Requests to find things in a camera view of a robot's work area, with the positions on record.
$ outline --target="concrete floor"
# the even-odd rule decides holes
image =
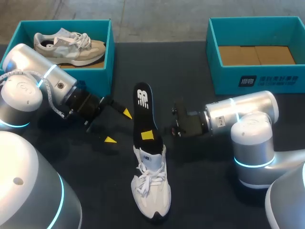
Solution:
[[[300,16],[305,0],[0,0],[0,43],[20,20],[111,19],[116,42],[205,40],[210,17]]]

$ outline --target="cardboard box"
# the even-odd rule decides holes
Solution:
[[[210,18],[206,55],[216,94],[305,93],[299,17]]]
[[[35,33],[55,34],[60,28],[65,28],[71,32],[87,33],[92,40],[106,43],[103,64],[81,68],[63,65],[62,69],[78,80],[78,87],[100,97],[109,95],[111,93],[115,48],[110,20],[21,21],[0,63],[0,73],[4,73],[2,69],[3,61],[13,47],[19,43],[24,43],[33,48]]]
[[[261,65],[295,64],[287,46],[256,46],[255,50]]]
[[[255,47],[219,46],[224,66],[260,65]]]
[[[219,46],[224,66],[295,64],[287,46]]]

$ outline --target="white sneaker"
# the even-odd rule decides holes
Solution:
[[[53,35],[35,34],[34,49],[54,64],[84,66],[100,59],[105,54],[106,45],[91,40],[86,33],[69,32],[61,28]]]
[[[151,155],[133,147],[139,166],[132,180],[132,194],[141,213],[152,220],[162,219],[171,206],[171,187],[167,181],[166,147]]]

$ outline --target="cardboard inside box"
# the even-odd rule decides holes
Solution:
[[[295,64],[287,46],[219,46],[224,66]]]

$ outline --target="black insole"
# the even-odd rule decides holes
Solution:
[[[160,154],[163,140],[153,118],[153,96],[147,83],[138,83],[133,89],[133,143],[149,154]],[[153,139],[142,138],[142,133],[152,131]]]
[[[44,47],[47,47],[48,44],[53,45],[54,41],[43,41],[43,42],[41,42],[41,45],[44,46]]]

